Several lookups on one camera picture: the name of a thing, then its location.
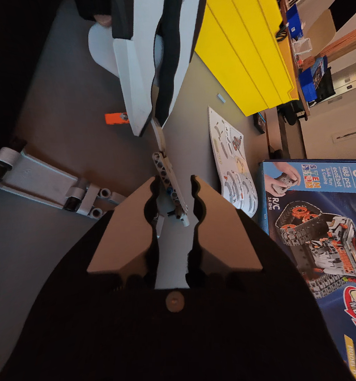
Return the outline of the black office chair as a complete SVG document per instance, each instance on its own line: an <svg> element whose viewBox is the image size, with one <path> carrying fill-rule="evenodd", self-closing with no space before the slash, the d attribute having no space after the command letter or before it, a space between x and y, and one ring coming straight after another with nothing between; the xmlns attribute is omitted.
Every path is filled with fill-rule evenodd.
<svg viewBox="0 0 356 381"><path fill-rule="evenodd" d="M302 116L297 116L298 112L304 112L304 105L301 100L293 100L284 104L280 104L276 107L278 114L281 114L284 120L293 126L300 118L304 118L305 121L308 120L308 116L303 114Z"/></svg>

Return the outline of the blue toy kit box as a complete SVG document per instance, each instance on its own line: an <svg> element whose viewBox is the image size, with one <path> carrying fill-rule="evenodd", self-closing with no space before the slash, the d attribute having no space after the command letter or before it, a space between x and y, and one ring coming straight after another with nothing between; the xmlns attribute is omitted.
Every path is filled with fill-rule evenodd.
<svg viewBox="0 0 356 381"><path fill-rule="evenodd" d="M307 283L356 380L356 160L260 164L263 230Z"/></svg>

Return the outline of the black flat box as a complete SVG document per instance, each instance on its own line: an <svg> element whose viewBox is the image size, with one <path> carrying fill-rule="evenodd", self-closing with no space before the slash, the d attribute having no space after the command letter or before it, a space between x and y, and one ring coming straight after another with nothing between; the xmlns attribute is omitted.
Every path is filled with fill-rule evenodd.
<svg viewBox="0 0 356 381"><path fill-rule="evenodd" d="M260 134L266 133L266 117L261 112L253 114L253 124Z"/></svg>

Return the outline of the yellow plastic bin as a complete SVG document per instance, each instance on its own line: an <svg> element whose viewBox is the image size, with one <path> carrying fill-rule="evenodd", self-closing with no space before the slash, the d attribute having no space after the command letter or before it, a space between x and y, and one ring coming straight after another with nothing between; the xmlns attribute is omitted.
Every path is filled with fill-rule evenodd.
<svg viewBox="0 0 356 381"><path fill-rule="evenodd" d="M289 39L274 0L211 0L195 52L245 116L299 100Z"/></svg>

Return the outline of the grey desk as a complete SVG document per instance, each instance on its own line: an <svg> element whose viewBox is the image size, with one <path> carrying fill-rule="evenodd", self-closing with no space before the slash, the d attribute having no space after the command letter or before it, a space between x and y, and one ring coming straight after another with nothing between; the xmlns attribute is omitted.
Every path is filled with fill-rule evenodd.
<svg viewBox="0 0 356 381"><path fill-rule="evenodd" d="M129 127L108 126L104 114L124 102L117 77L96 64L88 48L91 22L74 1L63 1L52 24L15 134L26 151L58 169L129 196L156 174L151 126L141 138ZM220 93L226 102L218 98ZM167 154L189 207L190 226L165 218L159 239L157 288L187 288L194 199L190 176L213 188L219 179L210 147L208 107L244 135L248 167L256 180L268 159L266 138L246 117L195 54L164 130ZM64 255L95 221L0 190L0 370L14 349L30 309Z"/></svg>

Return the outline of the grey curved panel assembly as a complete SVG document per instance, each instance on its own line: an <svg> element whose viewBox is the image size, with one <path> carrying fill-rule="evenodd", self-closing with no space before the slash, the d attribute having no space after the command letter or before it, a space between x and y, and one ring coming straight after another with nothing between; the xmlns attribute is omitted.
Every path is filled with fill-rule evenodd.
<svg viewBox="0 0 356 381"><path fill-rule="evenodd" d="M1 190L95 220L126 199L27 154L26 145L15 136L0 149Z"/></svg>

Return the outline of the white instruction booklet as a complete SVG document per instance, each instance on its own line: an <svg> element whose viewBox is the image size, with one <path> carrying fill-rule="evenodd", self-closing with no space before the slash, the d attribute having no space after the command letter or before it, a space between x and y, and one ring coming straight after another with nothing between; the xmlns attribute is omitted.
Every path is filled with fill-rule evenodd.
<svg viewBox="0 0 356 381"><path fill-rule="evenodd" d="M258 196L247 165L243 134L208 107L210 142L221 182L221 194L235 208L253 217Z"/></svg>

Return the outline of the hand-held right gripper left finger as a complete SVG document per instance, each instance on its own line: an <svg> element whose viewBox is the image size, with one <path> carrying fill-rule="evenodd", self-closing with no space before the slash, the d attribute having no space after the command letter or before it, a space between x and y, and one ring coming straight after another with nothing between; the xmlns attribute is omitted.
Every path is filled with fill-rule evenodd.
<svg viewBox="0 0 356 381"><path fill-rule="evenodd" d="M155 287L159 245L153 219L157 214L160 178L149 178L115 207L88 265L89 274L116 274L125 284L138 276Z"/></svg>

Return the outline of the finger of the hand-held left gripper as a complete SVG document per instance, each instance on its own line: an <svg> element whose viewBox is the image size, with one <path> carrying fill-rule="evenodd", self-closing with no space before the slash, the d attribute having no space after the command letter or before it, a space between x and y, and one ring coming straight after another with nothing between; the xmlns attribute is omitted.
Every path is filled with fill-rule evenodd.
<svg viewBox="0 0 356 381"><path fill-rule="evenodd" d="M137 137L152 117L152 87L158 85L163 53L157 35L163 7L163 0L134 0L133 37L113 42L126 112Z"/></svg>
<svg viewBox="0 0 356 381"><path fill-rule="evenodd" d="M163 43L155 118L164 127L170 116L202 26L206 0L166 0L157 29Z"/></svg>

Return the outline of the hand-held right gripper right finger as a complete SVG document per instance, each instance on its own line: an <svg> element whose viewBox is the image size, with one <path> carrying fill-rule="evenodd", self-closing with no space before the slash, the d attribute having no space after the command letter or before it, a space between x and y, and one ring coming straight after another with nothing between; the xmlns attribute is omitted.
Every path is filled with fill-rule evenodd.
<svg viewBox="0 0 356 381"><path fill-rule="evenodd" d="M198 175L190 180L198 222L188 254L188 286L204 287L211 276L225 280L235 273L261 272L263 266L239 210Z"/></svg>

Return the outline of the orange connector piece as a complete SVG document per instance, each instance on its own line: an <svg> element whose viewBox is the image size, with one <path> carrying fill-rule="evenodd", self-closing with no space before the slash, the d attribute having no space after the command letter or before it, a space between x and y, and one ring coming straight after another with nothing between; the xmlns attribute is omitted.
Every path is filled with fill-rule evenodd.
<svg viewBox="0 0 356 381"><path fill-rule="evenodd" d="M127 112L106 113L104 118L107 125L121 125L130 123Z"/></svg>

